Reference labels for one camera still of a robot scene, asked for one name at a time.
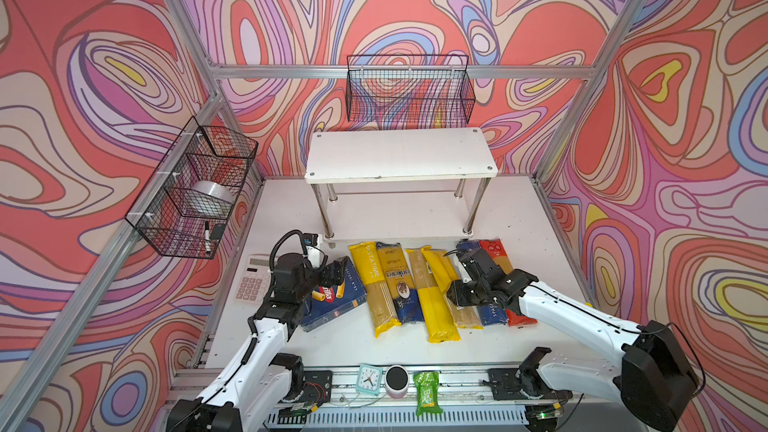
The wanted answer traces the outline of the blue Barilla spaghetti box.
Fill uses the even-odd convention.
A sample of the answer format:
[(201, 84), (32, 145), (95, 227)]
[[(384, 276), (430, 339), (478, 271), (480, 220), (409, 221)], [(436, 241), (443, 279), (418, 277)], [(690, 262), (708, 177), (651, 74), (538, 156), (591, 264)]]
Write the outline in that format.
[[(482, 247), (479, 241), (462, 240), (457, 244), (457, 249), (462, 252), (471, 252), (481, 250)], [(508, 317), (504, 309), (499, 309), (493, 305), (478, 305), (476, 309), (483, 326), (506, 326), (508, 324)]]

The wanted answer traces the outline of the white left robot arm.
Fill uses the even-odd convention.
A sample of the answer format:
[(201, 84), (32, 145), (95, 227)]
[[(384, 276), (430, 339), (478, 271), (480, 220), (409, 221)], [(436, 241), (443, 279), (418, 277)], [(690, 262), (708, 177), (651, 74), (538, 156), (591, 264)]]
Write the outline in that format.
[(328, 261), (313, 252), (270, 258), (269, 288), (247, 318), (248, 337), (195, 399), (176, 402), (165, 429), (256, 431), (278, 403), (301, 396), (302, 359), (283, 348), (301, 324), (311, 294), (320, 286), (342, 284), (349, 264), (347, 257)]

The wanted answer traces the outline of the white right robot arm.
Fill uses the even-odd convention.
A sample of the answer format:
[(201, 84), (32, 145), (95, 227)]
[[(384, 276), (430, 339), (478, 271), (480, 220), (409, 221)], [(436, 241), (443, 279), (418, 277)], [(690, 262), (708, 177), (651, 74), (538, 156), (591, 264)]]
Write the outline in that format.
[(522, 269), (506, 272), (482, 249), (454, 249), (469, 278), (448, 283), (458, 307), (493, 305), (547, 324), (589, 347), (595, 359), (572, 359), (538, 346), (519, 364), (504, 389), (530, 400), (577, 392), (620, 403), (656, 431), (676, 428), (704, 388), (671, 325), (617, 318), (568, 297)]

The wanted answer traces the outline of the clear yellow spaghetti bag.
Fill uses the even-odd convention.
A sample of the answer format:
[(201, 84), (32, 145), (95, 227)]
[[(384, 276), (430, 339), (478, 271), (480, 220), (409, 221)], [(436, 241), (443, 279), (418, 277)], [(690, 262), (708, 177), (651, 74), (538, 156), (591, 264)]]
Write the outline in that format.
[(447, 292), (451, 284), (454, 281), (461, 281), (461, 277), (453, 267), (451, 259), (446, 256), (447, 251), (434, 249), (431, 246), (424, 246), (420, 251), (443, 296), (455, 326), (459, 329), (482, 329), (483, 326), (475, 307), (459, 307), (448, 298)]

